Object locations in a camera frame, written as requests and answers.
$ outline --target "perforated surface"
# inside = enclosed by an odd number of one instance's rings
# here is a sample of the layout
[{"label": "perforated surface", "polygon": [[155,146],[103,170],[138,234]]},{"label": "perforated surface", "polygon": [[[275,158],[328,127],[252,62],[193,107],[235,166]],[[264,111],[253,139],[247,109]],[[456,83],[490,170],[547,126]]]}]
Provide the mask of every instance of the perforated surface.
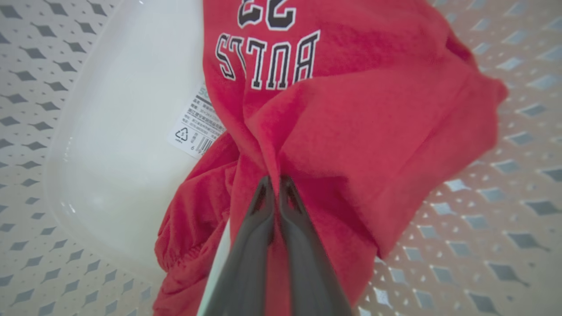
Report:
[{"label": "perforated surface", "polygon": [[[118,2],[0,1],[0,315],[150,311],[157,286],[73,241],[41,186],[65,98]],[[500,140],[432,192],[392,254],[374,264],[357,314],[558,314],[562,3],[434,5],[482,71],[510,88]]]}]

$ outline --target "printed number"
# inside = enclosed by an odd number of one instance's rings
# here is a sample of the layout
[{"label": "printed number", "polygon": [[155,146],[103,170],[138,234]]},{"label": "printed number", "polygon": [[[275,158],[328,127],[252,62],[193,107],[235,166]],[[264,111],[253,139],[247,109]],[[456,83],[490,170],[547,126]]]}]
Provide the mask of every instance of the printed number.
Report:
[{"label": "printed number", "polygon": [[283,13],[277,10],[287,0],[269,0],[268,1],[268,19],[266,23],[271,31],[286,31],[294,24],[294,16],[297,14],[296,8],[285,8]]},{"label": "printed number", "polygon": [[241,29],[248,24],[256,25],[262,20],[264,8],[253,2],[254,0],[242,0],[242,4],[240,4],[238,9],[238,26]]},{"label": "printed number", "polygon": [[[265,21],[271,31],[287,31],[294,24],[297,15],[296,8],[285,8],[278,12],[279,7],[287,0],[268,0],[268,18]],[[263,19],[264,8],[254,4],[254,0],[242,0],[238,8],[238,26],[243,29],[246,25],[257,25]]]}]

